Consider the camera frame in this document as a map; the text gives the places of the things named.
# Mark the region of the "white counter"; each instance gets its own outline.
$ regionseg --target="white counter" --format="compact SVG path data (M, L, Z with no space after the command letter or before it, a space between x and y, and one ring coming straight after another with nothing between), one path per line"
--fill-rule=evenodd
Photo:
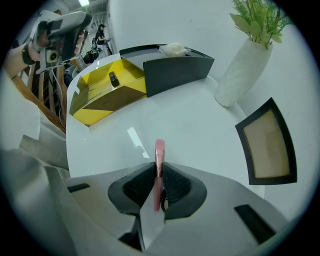
M249 185L245 154L235 125L246 116L235 104L214 98L211 77L129 104L91 127L69 114L80 75L120 59L101 59L78 74L67 90L66 147L71 177L112 172L155 160L156 139L165 140L165 161L233 179L264 197L265 186Z

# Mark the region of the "black slot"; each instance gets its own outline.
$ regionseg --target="black slot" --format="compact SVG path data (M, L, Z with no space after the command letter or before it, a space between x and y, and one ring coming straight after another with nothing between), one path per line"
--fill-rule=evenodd
M86 188L90 188L90 186L87 183L81 183L78 185L74 185L74 186L68 186L67 189L69 190L70 193L72 192L76 192L79 190L84 190Z
M165 189L168 208L165 210L165 220L187 218L194 214L207 197L205 184L171 164L163 164L163 187Z
M117 87L118 85L120 85L120 82L115 74L115 72L110 72L109 73L109 77L110 77L110 81L113 87Z
M140 236L140 239L139 234L141 234L141 224L140 218L137 217L135 218L135 222L133 224L131 232L125 233L123 236L119 238L119 241L142 252L144 242L142 240L142 235Z
M276 234L248 204L239 205L234 209L259 244Z

